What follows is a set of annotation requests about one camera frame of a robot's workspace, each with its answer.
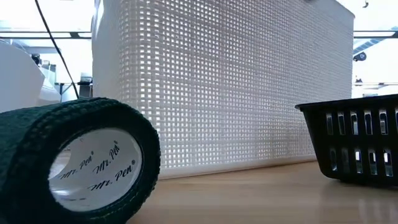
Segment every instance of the black cable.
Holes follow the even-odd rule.
[[[72,83],[73,89],[75,90],[76,97],[79,99],[79,93],[77,92],[77,88],[76,88],[75,82],[73,81],[73,78],[72,78],[72,76],[70,75],[70,72],[69,72],[67,63],[65,62],[65,59],[63,58],[62,53],[61,53],[61,51],[60,51],[60,49],[59,49],[57,43],[55,43],[54,37],[52,36],[51,31],[50,31],[49,25],[47,25],[47,22],[45,21],[45,18],[44,18],[44,16],[43,16],[43,12],[42,12],[42,10],[41,10],[41,8],[40,8],[40,5],[39,5],[38,0],[35,0],[35,3],[36,3],[36,6],[37,6],[37,10],[38,10],[39,13],[40,13],[40,17],[42,18],[42,21],[43,21],[43,24],[44,24],[44,26],[45,26],[45,29],[46,29],[47,32],[49,33],[50,39],[51,39],[51,41],[52,41],[52,43],[53,43],[55,49],[57,50],[58,54],[60,55],[63,65],[64,65],[65,68],[67,69],[67,72],[68,72],[70,81],[71,81],[71,83]]]

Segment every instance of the white machine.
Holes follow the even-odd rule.
[[[60,99],[29,54],[0,42],[0,113],[59,103]]]

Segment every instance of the self-adhesive bandage roll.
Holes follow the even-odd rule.
[[[0,114],[0,220],[125,223],[160,166],[156,130],[138,111],[93,98]]]

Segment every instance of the white plastic canvas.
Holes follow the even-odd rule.
[[[314,160],[294,106],[351,97],[354,16],[335,0],[122,0],[114,9],[117,79],[94,74],[94,91],[152,122],[162,178]]]

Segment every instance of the wooden table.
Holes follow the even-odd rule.
[[[398,190],[327,179],[315,162],[162,180],[140,223],[398,223]]]

